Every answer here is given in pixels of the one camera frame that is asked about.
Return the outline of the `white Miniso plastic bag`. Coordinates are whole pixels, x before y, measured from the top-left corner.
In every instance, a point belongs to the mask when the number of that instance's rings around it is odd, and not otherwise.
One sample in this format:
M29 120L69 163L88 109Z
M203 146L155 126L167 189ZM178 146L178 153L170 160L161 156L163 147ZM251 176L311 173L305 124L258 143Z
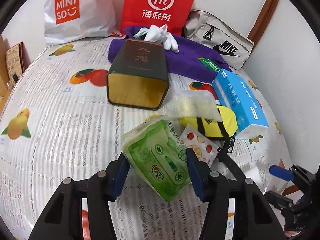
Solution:
M48 45L108 37L115 32L112 0L47 0L44 4L44 38Z

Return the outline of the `yellow black pouch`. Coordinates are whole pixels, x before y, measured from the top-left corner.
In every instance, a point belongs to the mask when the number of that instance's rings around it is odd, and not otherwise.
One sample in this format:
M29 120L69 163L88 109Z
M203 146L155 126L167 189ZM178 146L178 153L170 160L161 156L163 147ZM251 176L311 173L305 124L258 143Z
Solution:
M226 140L235 136L238 130L235 113L226 106L217 106L222 121L208 118L187 117L180 118L183 127L190 125L210 140Z

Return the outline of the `fruit pattern sachet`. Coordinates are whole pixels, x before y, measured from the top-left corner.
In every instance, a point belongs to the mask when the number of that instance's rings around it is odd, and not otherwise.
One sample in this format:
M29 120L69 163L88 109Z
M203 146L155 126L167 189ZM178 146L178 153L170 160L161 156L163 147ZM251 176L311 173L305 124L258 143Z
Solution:
M221 150L218 144L206 138L190 125L187 125L184 129L180 136L180 141L187 148L192 148L198 159L207 163L209 167L212 166L218 152Z

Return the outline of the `beige Nike waist bag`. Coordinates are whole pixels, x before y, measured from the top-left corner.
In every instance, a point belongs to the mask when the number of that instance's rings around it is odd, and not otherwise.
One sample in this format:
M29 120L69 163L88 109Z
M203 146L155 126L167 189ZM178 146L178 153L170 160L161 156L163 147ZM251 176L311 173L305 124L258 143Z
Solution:
M240 70L248 60L254 42L225 22L203 10L192 10L184 26L186 38L217 51L228 65Z

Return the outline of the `red Haidilao paper bag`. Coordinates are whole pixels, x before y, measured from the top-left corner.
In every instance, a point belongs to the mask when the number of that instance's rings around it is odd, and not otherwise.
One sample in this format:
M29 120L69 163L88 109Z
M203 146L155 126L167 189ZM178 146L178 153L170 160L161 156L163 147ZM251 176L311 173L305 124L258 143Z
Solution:
M124 0L120 31L131 26L168 26L181 35L194 0Z

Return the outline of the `fruit print tablecloth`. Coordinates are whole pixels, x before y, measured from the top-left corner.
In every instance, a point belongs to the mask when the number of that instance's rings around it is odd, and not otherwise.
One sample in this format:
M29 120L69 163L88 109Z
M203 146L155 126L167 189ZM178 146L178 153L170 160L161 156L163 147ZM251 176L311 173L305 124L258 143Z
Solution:
M27 239L48 200L66 177L87 179L120 154L124 133L151 111L108 103L106 88L86 81L71 84L81 70L108 70L112 38L74 42L54 56L47 47L28 67L1 113L1 129L21 110L29 111L30 137L1 134L1 217L18 239ZM118 239L198 239L206 204L187 186L164 202L130 171L110 204Z

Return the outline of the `dark green tea tin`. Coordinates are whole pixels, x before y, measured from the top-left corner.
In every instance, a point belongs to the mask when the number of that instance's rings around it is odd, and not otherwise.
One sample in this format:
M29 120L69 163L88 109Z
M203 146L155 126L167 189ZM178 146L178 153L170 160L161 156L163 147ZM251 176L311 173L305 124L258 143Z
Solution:
M165 50L159 43L126 39L107 74L113 105L157 110L169 89Z

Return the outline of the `blue tissue pack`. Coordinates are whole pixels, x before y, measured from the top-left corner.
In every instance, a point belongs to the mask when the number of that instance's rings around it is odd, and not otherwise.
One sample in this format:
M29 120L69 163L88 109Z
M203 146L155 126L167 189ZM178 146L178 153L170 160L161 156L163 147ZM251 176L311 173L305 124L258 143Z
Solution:
M239 139L255 138L268 130L267 118L247 82L237 74L221 69L212 82L221 105L236 117Z

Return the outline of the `patterned brown box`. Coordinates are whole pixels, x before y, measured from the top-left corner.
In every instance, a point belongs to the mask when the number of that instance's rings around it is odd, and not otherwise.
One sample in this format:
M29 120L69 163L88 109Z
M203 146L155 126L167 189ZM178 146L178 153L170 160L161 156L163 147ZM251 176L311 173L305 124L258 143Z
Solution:
M16 84L25 71L23 42L20 42L7 50L5 53L5 59L9 79Z

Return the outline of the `purple towel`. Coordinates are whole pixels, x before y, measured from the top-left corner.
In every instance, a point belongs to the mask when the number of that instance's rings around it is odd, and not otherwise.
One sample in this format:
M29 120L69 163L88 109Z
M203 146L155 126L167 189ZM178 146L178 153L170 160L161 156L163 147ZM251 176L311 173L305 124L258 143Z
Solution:
M111 42L108 52L108 60L111 63L119 53L125 40L129 38L137 39L133 36L138 33L141 28L142 27L138 26L128 27L124 30L126 38L122 40L114 39ZM227 62L217 51L187 38L177 36L175 34L172 35L177 41L179 53L174 53L171 50L165 50L168 73L178 74L205 83L211 83L218 73L209 70L197 59L198 57L204 57L214 61L221 69L225 69L227 71L231 70Z

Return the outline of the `green fruit snack packet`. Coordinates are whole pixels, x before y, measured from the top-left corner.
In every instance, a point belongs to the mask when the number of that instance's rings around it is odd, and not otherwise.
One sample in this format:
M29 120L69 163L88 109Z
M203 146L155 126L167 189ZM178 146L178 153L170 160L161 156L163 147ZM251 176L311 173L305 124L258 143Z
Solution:
M214 61L210 60L210 59L207 59L207 58L204 58L204 57L198 57L197 58L204 66L206 66L209 70L212 70L216 73L218 73L221 68L220 66L215 63Z

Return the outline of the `green wet wipes pack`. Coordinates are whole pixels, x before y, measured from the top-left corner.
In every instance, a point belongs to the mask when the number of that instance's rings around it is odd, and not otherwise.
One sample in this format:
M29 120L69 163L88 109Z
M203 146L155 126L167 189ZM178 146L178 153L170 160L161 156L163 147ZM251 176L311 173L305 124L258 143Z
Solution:
M149 118L125 133L122 153L166 202L190 183L186 147L166 115Z

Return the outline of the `brown wooden door frame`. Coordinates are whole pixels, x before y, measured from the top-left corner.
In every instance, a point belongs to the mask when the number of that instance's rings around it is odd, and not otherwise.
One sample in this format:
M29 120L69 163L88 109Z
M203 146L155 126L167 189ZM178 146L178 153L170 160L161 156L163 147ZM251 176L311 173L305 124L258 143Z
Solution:
M265 0L255 24L248 35L248 38L254 43L253 49L263 36L272 16L274 15L278 3L279 0Z

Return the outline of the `white sponge block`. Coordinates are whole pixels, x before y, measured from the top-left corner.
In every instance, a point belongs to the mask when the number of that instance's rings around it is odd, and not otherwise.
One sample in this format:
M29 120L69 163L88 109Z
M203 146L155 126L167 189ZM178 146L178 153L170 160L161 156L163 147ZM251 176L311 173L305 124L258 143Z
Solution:
M253 167L245 171L244 174L247 178L251 178L256 183L262 193L265 193L272 188L271 176L265 170Z

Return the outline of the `clear bubble wrap bag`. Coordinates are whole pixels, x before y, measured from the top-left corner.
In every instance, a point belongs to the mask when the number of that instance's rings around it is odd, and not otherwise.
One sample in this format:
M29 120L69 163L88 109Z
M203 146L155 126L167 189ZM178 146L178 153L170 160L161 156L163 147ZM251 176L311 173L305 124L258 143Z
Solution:
M159 113L170 118L206 118L222 121L213 95L204 90L170 90Z

